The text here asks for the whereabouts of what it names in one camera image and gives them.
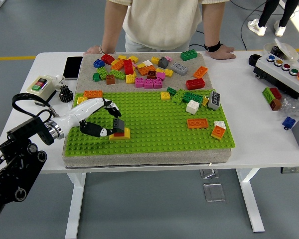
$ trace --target control box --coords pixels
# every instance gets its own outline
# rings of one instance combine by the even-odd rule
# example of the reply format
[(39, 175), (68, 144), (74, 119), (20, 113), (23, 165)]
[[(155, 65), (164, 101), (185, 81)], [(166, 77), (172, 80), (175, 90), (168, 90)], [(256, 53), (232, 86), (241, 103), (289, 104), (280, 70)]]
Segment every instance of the control box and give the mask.
[(266, 53), (254, 68), (258, 79), (265, 79), (294, 99), (299, 98), (299, 67)]

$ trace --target table leg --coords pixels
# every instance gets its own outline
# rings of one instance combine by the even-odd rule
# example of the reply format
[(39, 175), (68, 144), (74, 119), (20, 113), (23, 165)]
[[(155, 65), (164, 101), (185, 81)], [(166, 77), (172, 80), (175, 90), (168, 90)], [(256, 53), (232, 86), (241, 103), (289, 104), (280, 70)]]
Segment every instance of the table leg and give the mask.
[(76, 239), (79, 229), (86, 173), (68, 173), (67, 175), (74, 184), (74, 188), (65, 239)]
[(258, 172), (259, 168), (243, 168), (236, 169), (241, 191), (243, 192), (246, 208), (248, 211), (249, 219), (253, 231), (264, 232), (264, 225), (260, 217), (260, 213), (257, 207), (256, 199), (253, 189), (250, 185), (250, 179)]

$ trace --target bracelet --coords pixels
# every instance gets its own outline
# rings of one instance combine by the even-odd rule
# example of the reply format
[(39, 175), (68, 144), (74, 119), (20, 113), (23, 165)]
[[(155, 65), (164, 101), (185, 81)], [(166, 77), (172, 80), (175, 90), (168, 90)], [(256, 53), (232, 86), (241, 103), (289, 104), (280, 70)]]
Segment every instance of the bracelet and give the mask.
[(105, 53), (102, 51), (101, 46), (102, 46), (102, 45), (99, 46), (99, 51), (100, 51), (101, 54), (105, 54)]
[(204, 47), (205, 47), (205, 49), (206, 49), (206, 51), (208, 51), (208, 52), (215, 52), (215, 51), (218, 51), (219, 50), (219, 48), (221, 47), (221, 44), (220, 44), (220, 41), (216, 44), (216, 45), (214, 45), (214, 46), (206, 46), (205, 44), (204, 44)]

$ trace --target person's arm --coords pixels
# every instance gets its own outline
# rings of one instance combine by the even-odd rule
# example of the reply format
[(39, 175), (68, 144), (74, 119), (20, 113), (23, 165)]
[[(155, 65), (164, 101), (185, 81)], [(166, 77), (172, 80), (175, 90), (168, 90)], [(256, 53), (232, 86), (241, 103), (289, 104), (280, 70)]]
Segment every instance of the person's arm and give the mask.
[[(118, 43), (128, 6), (106, 1), (102, 51), (113, 53)], [(84, 54), (100, 53), (99, 46), (90, 47)]]
[[(225, 11), (225, 3), (203, 4), (203, 24), (205, 33), (205, 45), (207, 47), (215, 46), (220, 39), (220, 28)], [(236, 56), (231, 54), (235, 49), (221, 45), (219, 50), (215, 52), (207, 52), (214, 59), (234, 59)]]

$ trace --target pink lego brick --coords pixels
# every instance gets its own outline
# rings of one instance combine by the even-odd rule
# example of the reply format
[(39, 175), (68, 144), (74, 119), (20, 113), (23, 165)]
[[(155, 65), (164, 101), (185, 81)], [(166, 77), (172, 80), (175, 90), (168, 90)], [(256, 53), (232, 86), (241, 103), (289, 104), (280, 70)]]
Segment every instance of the pink lego brick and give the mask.
[(145, 89), (153, 89), (153, 80), (152, 79), (146, 79), (144, 81), (144, 88)]
[(165, 72), (157, 72), (156, 77), (157, 77), (157, 79), (160, 79), (161, 81), (165, 80)]
[(173, 59), (171, 58), (171, 57), (169, 57), (169, 56), (165, 56), (165, 58), (166, 58), (166, 60), (167, 61), (169, 61), (169, 62), (171, 62)]
[(143, 77), (136, 77), (135, 78), (135, 87), (136, 88), (141, 88), (144, 87), (144, 78)]
[(160, 79), (153, 79), (153, 88), (154, 89), (160, 89), (163, 88), (163, 83)]

